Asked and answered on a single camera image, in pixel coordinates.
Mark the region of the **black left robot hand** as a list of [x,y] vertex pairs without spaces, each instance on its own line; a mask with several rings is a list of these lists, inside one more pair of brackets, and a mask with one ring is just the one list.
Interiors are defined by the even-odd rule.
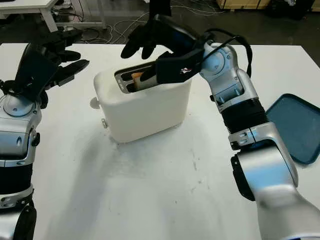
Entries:
[[15,79],[0,82],[2,92],[37,102],[45,109],[49,101],[46,91],[74,80],[90,63],[81,59],[79,52],[66,49],[81,36],[82,31],[74,29],[34,38],[23,51]]

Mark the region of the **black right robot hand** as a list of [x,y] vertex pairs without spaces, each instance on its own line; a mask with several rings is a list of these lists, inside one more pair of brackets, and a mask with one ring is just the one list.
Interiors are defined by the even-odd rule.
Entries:
[[141,58],[146,60],[158,45],[169,51],[161,54],[145,71],[131,74],[137,91],[162,84],[184,83],[201,70],[204,40],[171,17],[160,14],[136,27],[128,36],[121,58],[128,59],[142,48]]

